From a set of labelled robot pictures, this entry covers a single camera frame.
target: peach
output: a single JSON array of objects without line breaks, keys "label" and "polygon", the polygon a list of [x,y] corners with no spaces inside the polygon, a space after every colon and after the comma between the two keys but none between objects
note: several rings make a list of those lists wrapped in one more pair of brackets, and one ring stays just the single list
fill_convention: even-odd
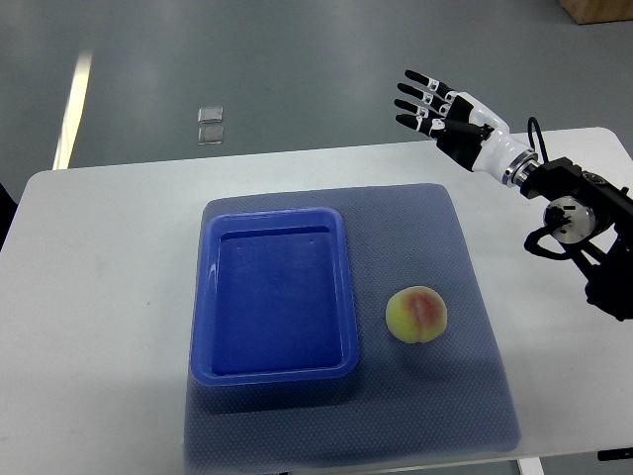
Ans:
[{"label": "peach", "polygon": [[408,287],[387,303],[387,328],[405,343],[427,343],[446,330],[446,304],[433,289]]}]

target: white table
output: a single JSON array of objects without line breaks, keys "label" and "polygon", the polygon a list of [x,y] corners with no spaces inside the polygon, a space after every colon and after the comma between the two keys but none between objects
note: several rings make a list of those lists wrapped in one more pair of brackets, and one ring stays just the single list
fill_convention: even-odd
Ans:
[{"label": "white table", "polygon": [[[545,138],[552,157],[633,184],[610,131]],[[522,432],[512,453],[470,460],[632,446],[633,322],[586,304],[572,263],[522,249],[546,201],[463,170],[433,142],[410,142],[34,176],[0,252],[0,473],[182,473],[209,201],[420,182],[444,185],[454,201]]]}]

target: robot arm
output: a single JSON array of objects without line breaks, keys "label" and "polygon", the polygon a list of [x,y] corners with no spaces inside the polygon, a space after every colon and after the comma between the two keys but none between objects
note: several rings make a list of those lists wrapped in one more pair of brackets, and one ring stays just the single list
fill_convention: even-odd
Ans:
[{"label": "robot arm", "polygon": [[[550,200],[543,228],[528,236],[525,249],[550,259],[571,259],[588,280],[590,304],[617,320],[633,319],[633,200],[626,196],[628,189],[618,190],[564,157],[539,163],[534,148],[514,139],[507,123],[470,94],[415,71],[405,75],[423,89],[402,83],[398,88],[421,105],[397,99],[396,105],[410,114],[396,120],[436,140],[439,149],[467,170],[485,171],[508,187],[517,185],[528,199]],[[590,240],[612,225],[618,238],[603,252]],[[563,252],[541,247],[538,242],[546,235]]]}]

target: gray mat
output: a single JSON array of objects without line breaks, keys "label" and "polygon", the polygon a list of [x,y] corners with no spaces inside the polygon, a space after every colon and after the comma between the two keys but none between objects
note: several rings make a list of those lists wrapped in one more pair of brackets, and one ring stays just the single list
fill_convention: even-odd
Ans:
[{"label": "gray mat", "polygon": [[[213,396],[190,375],[188,473],[281,472],[514,449],[520,431],[497,343],[443,187],[229,198],[211,202],[202,222],[314,206],[336,209],[345,223],[360,342],[354,384],[329,404],[218,414]],[[448,308],[446,333],[425,345],[401,343],[385,326],[387,301],[412,285],[435,289]]]}]

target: cardboard box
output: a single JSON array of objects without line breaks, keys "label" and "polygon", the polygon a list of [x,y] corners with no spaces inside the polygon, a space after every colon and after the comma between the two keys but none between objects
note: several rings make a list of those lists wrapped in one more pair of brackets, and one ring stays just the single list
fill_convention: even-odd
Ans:
[{"label": "cardboard box", "polygon": [[559,0],[579,25],[633,20],[633,0]]}]

